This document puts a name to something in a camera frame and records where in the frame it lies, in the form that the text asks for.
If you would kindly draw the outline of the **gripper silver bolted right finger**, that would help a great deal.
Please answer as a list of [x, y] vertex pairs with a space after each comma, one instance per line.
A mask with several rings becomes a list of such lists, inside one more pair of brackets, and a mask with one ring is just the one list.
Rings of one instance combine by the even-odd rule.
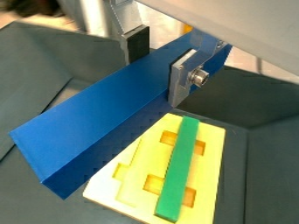
[[172, 63], [168, 87], [168, 102], [175, 108], [191, 94], [192, 86], [202, 87], [211, 72], [204, 66], [216, 57], [227, 43], [208, 33], [194, 29], [191, 32], [191, 49]]

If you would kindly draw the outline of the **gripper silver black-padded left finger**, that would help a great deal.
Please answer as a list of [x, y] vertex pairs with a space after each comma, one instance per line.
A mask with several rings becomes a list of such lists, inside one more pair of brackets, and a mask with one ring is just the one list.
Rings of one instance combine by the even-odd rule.
[[150, 53], [150, 27], [143, 24], [135, 0], [104, 0], [107, 13], [116, 27], [126, 63]]

